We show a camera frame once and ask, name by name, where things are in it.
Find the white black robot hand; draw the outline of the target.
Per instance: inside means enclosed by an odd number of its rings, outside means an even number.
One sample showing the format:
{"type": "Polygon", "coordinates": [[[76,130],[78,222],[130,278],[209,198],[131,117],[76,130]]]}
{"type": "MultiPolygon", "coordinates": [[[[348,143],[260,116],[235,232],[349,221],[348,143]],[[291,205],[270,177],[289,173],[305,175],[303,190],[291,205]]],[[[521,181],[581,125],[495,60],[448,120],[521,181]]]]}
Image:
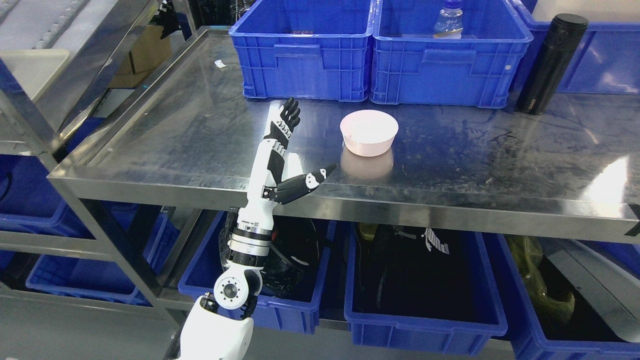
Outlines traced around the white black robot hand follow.
{"type": "Polygon", "coordinates": [[[238,210],[236,229],[259,236],[274,228],[276,205],[286,205],[314,192],[338,167],[335,162],[318,170],[284,179],[286,153],[295,128],[301,122],[299,101],[292,96],[267,117],[258,144],[249,183],[247,204],[238,210]]]}

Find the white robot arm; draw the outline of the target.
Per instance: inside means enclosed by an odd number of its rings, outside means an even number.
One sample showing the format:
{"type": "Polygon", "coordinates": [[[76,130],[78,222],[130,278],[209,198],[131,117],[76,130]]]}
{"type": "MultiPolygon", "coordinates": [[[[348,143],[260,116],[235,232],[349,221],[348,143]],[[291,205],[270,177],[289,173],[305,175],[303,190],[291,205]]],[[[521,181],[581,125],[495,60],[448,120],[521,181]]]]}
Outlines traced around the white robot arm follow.
{"type": "Polygon", "coordinates": [[[263,287],[261,271],[274,221],[238,221],[228,231],[226,271],[199,296],[180,333],[179,360],[242,360],[254,330],[253,312],[263,287]]]}

